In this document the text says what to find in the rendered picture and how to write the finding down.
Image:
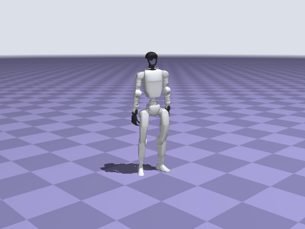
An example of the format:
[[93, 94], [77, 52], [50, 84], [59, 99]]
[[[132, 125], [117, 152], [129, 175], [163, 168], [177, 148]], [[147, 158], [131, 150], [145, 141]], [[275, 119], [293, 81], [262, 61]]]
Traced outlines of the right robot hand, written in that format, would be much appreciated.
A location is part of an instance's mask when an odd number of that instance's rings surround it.
[[138, 122], [138, 123], [140, 123], [140, 122], [139, 122], [138, 119], [137, 119], [137, 114], [138, 114], [138, 110], [137, 110], [137, 109], [135, 110], [135, 113], [132, 112], [132, 123], [133, 123], [134, 125], [137, 125], [137, 126], [138, 126], [137, 122]]

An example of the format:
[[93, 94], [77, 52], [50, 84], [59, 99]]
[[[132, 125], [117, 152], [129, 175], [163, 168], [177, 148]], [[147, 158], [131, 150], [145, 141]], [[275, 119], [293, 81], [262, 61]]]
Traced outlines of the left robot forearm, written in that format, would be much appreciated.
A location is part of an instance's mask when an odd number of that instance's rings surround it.
[[164, 100], [165, 100], [165, 108], [167, 109], [167, 106], [170, 106], [170, 93], [164, 94]]

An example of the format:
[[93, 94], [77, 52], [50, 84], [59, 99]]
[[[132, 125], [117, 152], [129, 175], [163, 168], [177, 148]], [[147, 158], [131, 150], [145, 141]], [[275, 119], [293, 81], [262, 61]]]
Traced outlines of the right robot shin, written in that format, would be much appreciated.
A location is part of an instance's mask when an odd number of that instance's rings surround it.
[[138, 148], [138, 156], [139, 156], [139, 168], [140, 168], [140, 166], [141, 167], [143, 166], [143, 159], [145, 156], [145, 145], [144, 145], [144, 143], [140, 144], [140, 141], [139, 141], [139, 148]]

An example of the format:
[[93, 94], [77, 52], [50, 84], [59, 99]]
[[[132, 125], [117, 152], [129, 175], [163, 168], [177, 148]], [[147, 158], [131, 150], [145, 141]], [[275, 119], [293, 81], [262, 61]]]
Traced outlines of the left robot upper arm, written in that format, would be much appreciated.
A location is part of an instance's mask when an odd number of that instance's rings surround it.
[[171, 92], [171, 89], [168, 87], [168, 72], [167, 71], [164, 71], [162, 70], [162, 73], [163, 73], [163, 93], [164, 94], [168, 94]]

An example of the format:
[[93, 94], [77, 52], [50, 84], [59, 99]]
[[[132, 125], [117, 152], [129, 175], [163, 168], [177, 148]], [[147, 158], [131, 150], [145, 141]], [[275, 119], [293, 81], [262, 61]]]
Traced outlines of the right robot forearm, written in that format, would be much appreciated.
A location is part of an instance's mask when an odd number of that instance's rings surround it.
[[135, 113], [135, 110], [138, 109], [139, 107], [139, 97], [136, 97], [136, 90], [134, 92], [134, 96], [133, 96], [133, 105], [132, 105], [132, 112]]

